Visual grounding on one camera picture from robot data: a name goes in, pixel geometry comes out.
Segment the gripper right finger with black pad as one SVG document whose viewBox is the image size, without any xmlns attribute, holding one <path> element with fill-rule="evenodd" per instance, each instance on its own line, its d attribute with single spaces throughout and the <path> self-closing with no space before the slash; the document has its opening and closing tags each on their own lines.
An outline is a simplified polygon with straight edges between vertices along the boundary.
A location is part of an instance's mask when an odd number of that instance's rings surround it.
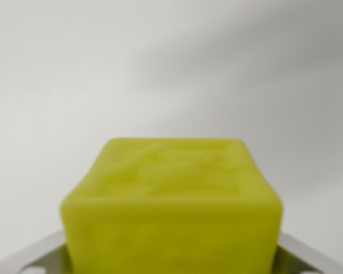
<svg viewBox="0 0 343 274">
<path fill-rule="evenodd" d="M 282 233 L 272 273 L 343 274 L 343 265 L 298 239 Z"/>
</svg>

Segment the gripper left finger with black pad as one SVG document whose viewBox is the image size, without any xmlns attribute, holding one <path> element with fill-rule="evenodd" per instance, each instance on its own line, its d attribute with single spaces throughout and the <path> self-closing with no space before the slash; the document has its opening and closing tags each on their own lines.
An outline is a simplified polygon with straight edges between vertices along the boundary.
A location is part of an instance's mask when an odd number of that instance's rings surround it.
<svg viewBox="0 0 343 274">
<path fill-rule="evenodd" d="M 0 261 L 0 273 L 24 273 L 34 267 L 38 273 L 72 273 L 66 238 L 57 231 Z"/>
</svg>

